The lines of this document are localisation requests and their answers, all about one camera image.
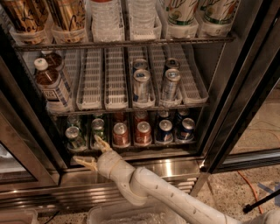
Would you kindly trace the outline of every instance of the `refrigerator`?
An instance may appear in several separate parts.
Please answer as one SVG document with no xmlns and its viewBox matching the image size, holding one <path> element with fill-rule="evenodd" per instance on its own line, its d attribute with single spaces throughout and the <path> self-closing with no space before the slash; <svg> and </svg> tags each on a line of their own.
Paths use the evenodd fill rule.
<svg viewBox="0 0 280 224">
<path fill-rule="evenodd" d="M 135 167 L 148 168 L 192 196 L 212 173 L 278 163 L 279 148 L 231 151 L 252 115 L 277 87 L 279 1 L 237 1 L 231 30 L 224 37 L 164 38 L 167 34 L 163 28 L 160 38 L 153 40 L 131 37 L 128 5 L 119 3 L 125 40 L 116 42 L 88 38 L 78 44 L 19 45 L 10 35 L 6 13 L 1 11 L 0 209 L 35 208 L 45 212 L 125 201 L 115 183 L 73 160 L 73 155 L 101 155 L 91 144 L 91 122 L 98 113 L 106 117 L 107 141 L 123 159 Z M 157 23 L 164 27 L 160 18 Z M 64 57 L 73 83 L 72 111 L 52 113 L 46 108 L 32 64 L 42 50 L 55 50 Z M 137 57 L 149 61 L 153 76 L 149 86 L 151 105 L 144 108 L 133 98 L 131 62 Z M 165 104 L 155 77 L 161 78 L 165 60 L 170 57 L 183 61 L 182 73 L 190 75 L 191 80 L 182 81 L 178 103 Z M 96 76 L 91 77 L 94 69 Z M 116 71 L 123 76 L 112 90 L 109 77 L 116 77 Z M 194 138 L 176 142 L 174 135 L 168 144 L 157 143 L 157 112 L 168 110 L 174 117 L 177 109 L 190 110 L 190 118 L 195 121 Z M 149 114 L 152 142 L 147 145 L 135 141 L 137 111 Z M 114 143 L 116 113 L 127 116 L 130 143 L 125 147 Z M 71 115 L 83 121 L 85 150 L 74 151 L 66 139 L 67 118 Z"/>
</svg>

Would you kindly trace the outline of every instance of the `plastic bottle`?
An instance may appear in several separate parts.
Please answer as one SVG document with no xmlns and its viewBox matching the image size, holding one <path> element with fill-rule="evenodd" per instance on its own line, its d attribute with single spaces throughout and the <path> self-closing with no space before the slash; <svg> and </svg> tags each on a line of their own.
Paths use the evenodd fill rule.
<svg viewBox="0 0 280 224">
<path fill-rule="evenodd" d="M 35 80 L 47 100 L 48 108 L 55 112 L 68 111 L 69 92 L 60 73 L 49 67 L 43 58 L 35 59 L 34 65 L 37 69 Z"/>
<path fill-rule="evenodd" d="M 67 68 L 65 67 L 65 62 L 63 58 L 57 54 L 54 51 L 42 51 L 43 58 L 46 60 L 49 67 L 54 67 L 61 75 L 62 80 L 64 81 L 66 85 L 66 89 L 71 95 L 71 86 L 72 82 L 69 76 L 69 73 L 67 71 Z"/>
</svg>

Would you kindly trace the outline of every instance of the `white plastic tray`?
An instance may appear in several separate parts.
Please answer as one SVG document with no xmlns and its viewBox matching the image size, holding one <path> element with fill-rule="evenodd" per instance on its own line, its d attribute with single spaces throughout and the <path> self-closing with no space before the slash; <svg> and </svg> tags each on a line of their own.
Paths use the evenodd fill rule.
<svg viewBox="0 0 280 224">
<path fill-rule="evenodd" d="M 126 109 L 128 99 L 123 49 L 105 49 L 105 108 Z"/>
<path fill-rule="evenodd" d="M 133 93 L 133 61 L 134 60 L 138 60 L 138 59 L 144 59 L 146 60 L 148 63 L 148 53 L 147 53 L 147 48 L 146 47 L 130 47 L 129 48 L 129 77 L 130 77 L 130 89 L 131 89 L 131 93 Z M 154 107 L 155 103 L 156 103 L 156 96 L 155 96 L 155 92 L 154 92 L 154 88 L 152 86 L 152 81 L 150 81 L 149 84 L 149 100 L 148 102 L 145 103 L 141 103 L 141 102 L 136 102 L 132 100 L 132 107 L 133 108 L 140 108 L 140 109 L 144 109 L 144 108 L 149 108 L 149 107 Z"/>
<path fill-rule="evenodd" d="M 181 63 L 181 94 L 184 104 L 204 103 L 209 95 L 201 79 L 200 72 L 196 67 L 192 45 L 172 45 L 167 46 L 170 57 L 178 59 Z"/>
<path fill-rule="evenodd" d="M 175 101 L 163 101 L 161 100 L 161 85 L 162 85 L 162 78 L 163 72 L 165 69 L 165 53 L 162 46 L 149 46 L 149 59 L 150 59 L 150 68 L 153 73 L 154 84 L 156 85 L 155 88 L 157 90 L 157 96 L 159 99 L 159 106 L 164 107 L 172 107 L 181 104 L 182 102 L 182 94 L 178 88 L 176 93 Z"/>
<path fill-rule="evenodd" d="M 102 107 L 102 49 L 87 49 L 81 59 L 77 107 L 100 109 Z"/>
</svg>

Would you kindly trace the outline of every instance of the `red can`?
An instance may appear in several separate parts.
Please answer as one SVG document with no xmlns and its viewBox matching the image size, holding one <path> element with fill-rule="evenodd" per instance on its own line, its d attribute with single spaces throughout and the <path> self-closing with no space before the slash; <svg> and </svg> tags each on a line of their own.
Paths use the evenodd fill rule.
<svg viewBox="0 0 280 224">
<path fill-rule="evenodd" d="M 113 141 L 115 145 L 124 146 L 130 143 L 130 133 L 128 126 L 119 122 L 113 128 Z"/>
<path fill-rule="evenodd" d="M 137 129 L 137 125 L 140 122 L 148 122 L 149 117 L 148 117 L 148 112 L 147 111 L 137 111 L 134 114 L 134 127 Z"/>
<path fill-rule="evenodd" d="M 151 126 L 148 122 L 140 122 L 137 125 L 135 141 L 138 144 L 148 144 L 151 142 Z"/>
</svg>

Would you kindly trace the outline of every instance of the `tiled floor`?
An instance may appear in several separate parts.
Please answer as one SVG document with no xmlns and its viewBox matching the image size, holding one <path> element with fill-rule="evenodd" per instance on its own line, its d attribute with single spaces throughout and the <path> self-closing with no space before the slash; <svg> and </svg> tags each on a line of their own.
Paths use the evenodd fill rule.
<svg viewBox="0 0 280 224">
<path fill-rule="evenodd" d="M 280 183 L 277 182 L 280 177 L 280 165 L 250 169 L 241 173 L 255 188 L 259 199 L 269 194 L 262 189 L 264 186 L 267 186 L 271 191 L 280 188 Z M 243 207 L 247 204 L 253 204 L 255 198 L 251 188 L 237 171 L 210 176 L 197 199 L 240 221 L 250 220 L 260 214 L 258 208 L 248 214 L 243 213 Z M 263 204 L 262 210 L 267 212 L 272 209 L 280 209 L 279 202 L 280 196 Z M 38 216 L 40 224 L 45 223 L 50 218 L 40 216 L 41 214 Z M 87 217 L 88 211 L 61 212 L 48 223 L 86 224 Z"/>
</svg>

